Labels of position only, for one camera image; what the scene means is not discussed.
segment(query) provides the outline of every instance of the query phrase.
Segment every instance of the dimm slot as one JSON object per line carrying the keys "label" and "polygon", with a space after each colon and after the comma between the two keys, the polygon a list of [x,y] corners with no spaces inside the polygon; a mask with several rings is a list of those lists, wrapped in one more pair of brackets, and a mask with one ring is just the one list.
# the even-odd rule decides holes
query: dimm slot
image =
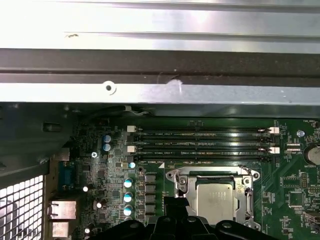
{"label": "dimm slot", "polygon": [[135,146],[138,148],[268,148],[270,143],[264,142],[245,142],[245,141],[235,141],[235,142],[225,142],[225,141],[143,141],[135,142]]}
{"label": "dimm slot", "polygon": [[166,131],[166,132],[135,132],[134,136],[142,139],[168,139],[168,138],[271,138],[270,133],[245,133],[245,132],[187,132],[187,131]]}
{"label": "dimm slot", "polygon": [[257,150],[246,150],[246,151],[223,151],[223,150],[172,150],[172,149],[161,149],[161,150],[144,150],[137,151],[132,154],[134,156],[267,156],[266,151]]}

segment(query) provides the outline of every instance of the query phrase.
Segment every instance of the chip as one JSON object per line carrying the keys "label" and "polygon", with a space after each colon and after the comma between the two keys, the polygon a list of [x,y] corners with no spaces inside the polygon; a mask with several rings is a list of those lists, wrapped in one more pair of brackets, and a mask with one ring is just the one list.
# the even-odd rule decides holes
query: chip
{"label": "chip", "polygon": [[112,197],[119,197],[120,196],[120,193],[118,190],[113,190],[112,191]]}
{"label": "chip", "polygon": [[106,215],[104,213],[99,213],[99,219],[100,220],[105,220],[106,219]]}
{"label": "chip", "polygon": [[127,163],[133,163],[134,160],[135,160],[135,157],[134,157],[134,156],[127,156],[127,157],[126,157]]}
{"label": "chip", "polygon": [[84,172],[90,172],[90,165],[83,165],[83,166],[82,166],[82,171],[84,171]]}
{"label": "chip", "polygon": [[105,177],[105,171],[104,170],[98,171],[98,178],[104,178],[104,177]]}
{"label": "chip", "polygon": [[126,136],[126,141],[128,143],[133,143],[135,141],[135,136],[127,135]]}
{"label": "chip", "polygon": [[155,183],[156,182],[156,175],[154,175],[154,174],[146,174],[145,175],[145,182],[146,183]]}
{"label": "chip", "polygon": [[156,201],[156,195],[154,194],[145,195],[146,203],[154,203],[155,201]]}
{"label": "chip", "polygon": [[154,193],[156,191],[155,185],[145,185],[145,192],[146,193]]}
{"label": "chip", "polygon": [[289,206],[302,207],[304,205],[304,193],[301,191],[289,192]]}
{"label": "chip", "polygon": [[115,156],[120,156],[122,154],[122,151],[120,149],[115,149],[113,153]]}
{"label": "chip", "polygon": [[145,211],[147,213],[154,213],[156,210],[156,206],[155,205],[145,205]]}

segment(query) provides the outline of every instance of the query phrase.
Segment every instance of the capacitor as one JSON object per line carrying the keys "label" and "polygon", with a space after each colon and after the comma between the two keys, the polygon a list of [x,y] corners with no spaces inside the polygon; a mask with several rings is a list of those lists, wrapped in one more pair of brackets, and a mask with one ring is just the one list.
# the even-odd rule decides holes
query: capacitor
{"label": "capacitor", "polygon": [[82,188],[82,190],[86,193],[86,192],[88,192],[89,190],[92,190],[92,189],[94,189],[94,188],[95,188],[94,185],[93,185],[92,183],[89,183],[88,185],[84,186],[84,187]]}
{"label": "capacitor", "polygon": [[131,188],[133,182],[134,182],[134,181],[132,180],[132,178],[128,177],[128,178],[126,178],[126,179],[124,180],[123,185],[124,185],[125,188]]}
{"label": "capacitor", "polygon": [[104,141],[105,143],[110,143],[110,142],[111,142],[111,136],[110,136],[110,135],[105,135],[105,136],[103,137],[103,141]]}
{"label": "capacitor", "polygon": [[130,216],[132,212],[133,212],[133,207],[131,205],[127,205],[123,209],[123,214],[127,217]]}
{"label": "capacitor", "polygon": [[129,168],[134,169],[136,167],[136,164],[134,162],[129,163]]}
{"label": "capacitor", "polygon": [[123,200],[126,202],[126,203],[130,203],[132,201],[132,198],[133,198],[133,194],[132,192],[126,192],[124,194],[124,197],[123,197]]}
{"label": "capacitor", "polygon": [[97,207],[98,209],[100,209],[100,208],[102,208],[103,206],[105,206],[106,203],[107,203],[107,201],[103,198],[103,199],[101,199],[100,201],[98,201],[98,202],[96,203],[96,207]]}
{"label": "capacitor", "polygon": [[109,143],[106,143],[106,144],[103,145],[102,148],[103,148],[104,151],[108,152],[108,151],[111,150],[111,145]]}
{"label": "capacitor", "polygon": [[86,226],[86,228],[84,229],[84,232],[86,234],[89,234],[93,229],[94,229],[95,225],[91,222],[88,224],[88,226]]}

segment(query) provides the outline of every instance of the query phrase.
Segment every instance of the mesh grille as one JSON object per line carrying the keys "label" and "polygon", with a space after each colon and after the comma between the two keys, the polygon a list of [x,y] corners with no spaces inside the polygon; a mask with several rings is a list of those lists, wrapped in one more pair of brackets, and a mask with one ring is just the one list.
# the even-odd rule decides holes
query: mesh grille
{"label": "mesh grille", "polygon": [[44,177],[0,190],[0,240],[40,240]]}

